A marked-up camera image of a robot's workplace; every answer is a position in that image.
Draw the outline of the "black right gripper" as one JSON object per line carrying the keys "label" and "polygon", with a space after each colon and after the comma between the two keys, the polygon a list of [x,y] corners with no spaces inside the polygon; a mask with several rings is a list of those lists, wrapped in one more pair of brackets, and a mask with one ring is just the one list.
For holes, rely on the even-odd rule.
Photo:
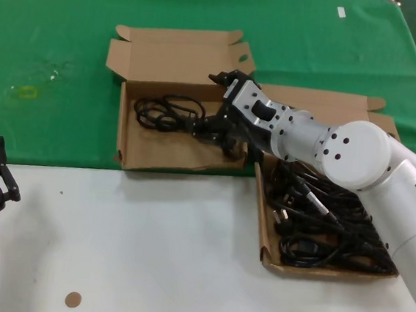
{"label": "black right gripper", "polygon": [[[259,92],[262,87],[250,75],[241,70],[210,73],[209,79],[224,87],[227,92]],[[255,161],[263,161],[266,131],[246,119],[240,112],[232,110],[230,119],[228,109],[222,107],[215,115],[201,117],[192,125],[191,135],[201,141],[222,142],[225,136],[244,141],[248,144]]]}

